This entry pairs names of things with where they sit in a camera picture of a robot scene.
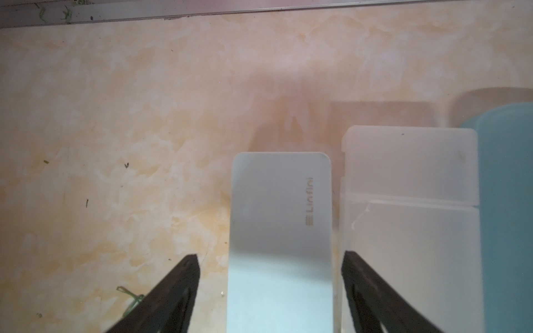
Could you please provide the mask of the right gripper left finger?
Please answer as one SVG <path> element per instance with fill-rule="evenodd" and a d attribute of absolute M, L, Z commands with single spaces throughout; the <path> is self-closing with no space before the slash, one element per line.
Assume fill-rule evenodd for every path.
<path fill-rule="evenodd" d="M 195 254 L 186 255 L 111 333 L 186 333 L 190 327 L 201 269 Z"/>

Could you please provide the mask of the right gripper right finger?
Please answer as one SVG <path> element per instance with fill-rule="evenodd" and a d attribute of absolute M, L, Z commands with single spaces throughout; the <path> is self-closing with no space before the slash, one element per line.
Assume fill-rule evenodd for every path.
<path fill-rule="evenodd" d="M 440 332 L 356 252 L 347 251 L 341 276 L 356 332 Z"/>

